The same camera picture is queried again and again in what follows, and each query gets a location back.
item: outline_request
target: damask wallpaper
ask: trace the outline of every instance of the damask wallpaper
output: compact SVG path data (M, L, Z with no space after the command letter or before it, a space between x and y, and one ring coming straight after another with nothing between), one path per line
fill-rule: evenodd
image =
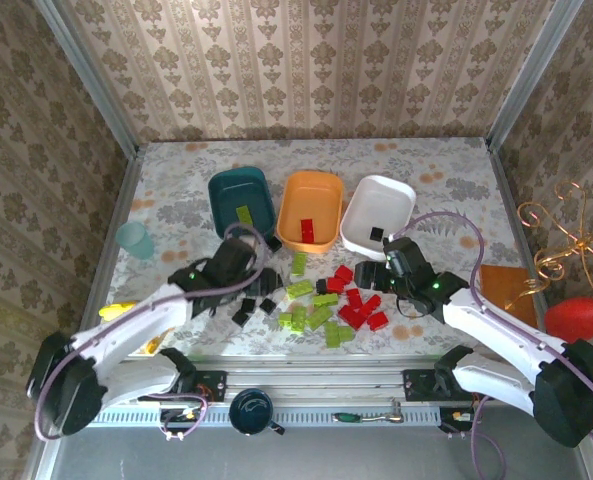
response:
M588 195L586 218L593 231L593 1L585 1L501 149L516 204L543 202L564 225L578 228L580 197L559 201L554 186L573 180ZM525 230L535 252L562 242L544 225ZM567 262L567 277L546 291L551 305L589 295L579 260ZM593 261L590 261L593 273Z
M0 478L33 439L25 382L80 321L126 160L31 2L0 2Z
M65 0L141 143L483 136L553 0Z

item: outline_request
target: lime green lego brick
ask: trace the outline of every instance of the lime green lego brick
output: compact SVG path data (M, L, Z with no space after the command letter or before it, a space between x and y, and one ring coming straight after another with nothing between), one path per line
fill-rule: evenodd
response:
M355 336L354 329L349 325L338 327L338 337L340 338L341 343L349 342L353 340Z
M291 313L281 313L278 315L278 324L281 327L291 328L292 326L292 314Z
M242 207L238 207L236 209L236 216L241 223L246 223L248 225L253 225L252 222L252 215L249 213L249 208L247 205L243 205Z
M307 309L305 307L295 307L292 311L292 332L303 333L307 322Z
M312 330L316 330L323 323L329 320L333 314L334 312L332 312L329 307L321 307L309 316L307 319L307 325L309 325L309 328Z
M331 307L338 305L338 294L328 293L327 295L316 295L313 299L315 307Z
M297 283L292 283L287 287L287 295L289 296L290 300L302 297L303 295L307 295L308 293L312 293L313 291L314 287L312 286L312 282L310 282L309 280L303 280Z
M304 252L296 252L292 262L292 275L302 277L305 275L305 266L307 265L307 254Z
M338 334L338 324L336 322L325 323L325 343L327 348L340 347L340 336Z

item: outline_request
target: green screwdriver handle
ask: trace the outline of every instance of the green screwdriver handle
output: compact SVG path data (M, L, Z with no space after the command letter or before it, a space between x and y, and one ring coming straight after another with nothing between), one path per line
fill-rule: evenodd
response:
M334 420L342 423L361 423L363 417L355 413L334 413Z

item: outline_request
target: red lego brick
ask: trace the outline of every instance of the red lego brick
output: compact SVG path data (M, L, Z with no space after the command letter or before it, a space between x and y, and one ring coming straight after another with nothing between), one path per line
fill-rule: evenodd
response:
M358 310L363 306L363 300L360 298L360 290L352 288L345 293L347 294L347 300L349 300L349 306L354 310Z
M340 278L327 279L327 293L343 293L343 290L345 290L345 284Z
M336 273L334 273L334 276L336 278L340 278L343 282L345 282L345 285L347 285L354 279L354 272L352 272L345 265L341 265L338 267L338 270L336 270Z
M300 221L300 231L303 237L303 243L314 243L314 222L311 218L305 218Z
M358 313L360 313L364 317L369 317L374 310L376 310L380 306L380 297L378 295L372 295L369 297Z
M388 323L389 320L387 319L387 315L383 312L375 313L367 320L367 325L369 325L369 329L372 332L384 328Z
M347 323L347 325L352 327L354 330L358 330L363 326L363 323L365 323L365 319L352 310L349 305L343 306L338 311L338 316L345 320L345 323Z

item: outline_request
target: dark blue mug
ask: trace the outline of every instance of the dark blue mug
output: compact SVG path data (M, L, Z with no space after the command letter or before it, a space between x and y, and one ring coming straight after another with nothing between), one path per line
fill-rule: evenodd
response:
M229 421L240 433L256 435L266 428L282 435L285 429L272 420L274 406L269 396L257 388L240 392L229 407Z

